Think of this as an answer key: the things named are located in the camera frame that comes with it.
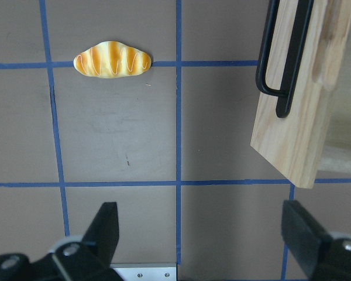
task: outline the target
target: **gray tile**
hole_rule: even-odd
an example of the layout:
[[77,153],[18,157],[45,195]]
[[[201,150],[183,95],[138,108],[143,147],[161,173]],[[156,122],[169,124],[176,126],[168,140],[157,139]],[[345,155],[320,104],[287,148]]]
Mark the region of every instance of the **gray tile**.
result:
[[0,182],[58,180],[47,71],[0,70]]
[[250,146],[254,75],[254,67],[183,68],[183,180],[283,178]]
[[174,180],[175,70],[117,79],[55,69],[67,181]]
[[281,276],[281,206],[289,185],[182,187],[182,280]]
[[52,59],[70,61],[108,40],[176,59],[176,2],[173,0],[53,0],[47,2]]
[[268,0],[182,2],[183,60],[257,60]]
[[[311,190],[296,189],[295,199],[327,231],[351,234],[351,184],[316,184]],[[293,257],[288,260],[286,278],[305,278]]]
[[63,237],[59,188],[0,187],[0,255],[21,252],[33,262]]
[[103,202],[117,202],[113,263],[176,262],[175,187],[68,187],[66,193],[72,235],[87,230]]
[[0,1],[0,63],[45,61],[39,1]]

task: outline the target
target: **black handle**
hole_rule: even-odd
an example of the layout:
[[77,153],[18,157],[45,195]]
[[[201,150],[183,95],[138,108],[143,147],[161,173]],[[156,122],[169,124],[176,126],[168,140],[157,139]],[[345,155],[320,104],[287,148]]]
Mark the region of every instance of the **black handle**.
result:
[[292,28],[279,90],[270,88],[265,78],[280,0],[271,0],[269,3],[263,40],[261,41],[259,62],[256,69],[256,85],[261,92],[278,97],[276,114],[279,118],[284,118],[290,113],[313,3],[314,0],[298,0],[297,12],[295,14],[294,26]]

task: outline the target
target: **wooden block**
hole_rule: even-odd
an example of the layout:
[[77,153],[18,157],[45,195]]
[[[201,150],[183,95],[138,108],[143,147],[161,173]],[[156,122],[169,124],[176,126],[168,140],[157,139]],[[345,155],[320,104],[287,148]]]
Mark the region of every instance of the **wooden block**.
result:
[[[284,61],[290,38],[291,11],[297,1],[281,1],[271,61]],[[319,167],[351,22],[351,1],[315,0],[290,114],[276,116],[277,97],[261,93],[251,146],[297,187],[312,188]],[[284,63],[273,63],[267,82],[279,88]]]

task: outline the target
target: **croissant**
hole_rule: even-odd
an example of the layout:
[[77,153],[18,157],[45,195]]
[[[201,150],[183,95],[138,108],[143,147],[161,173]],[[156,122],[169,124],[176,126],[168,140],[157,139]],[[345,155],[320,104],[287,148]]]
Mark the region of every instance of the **croissant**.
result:
[[151,66],[145,52],[116,41],[105,41],[74,58],[74,67],[85,76],[118,78],[142,74]]

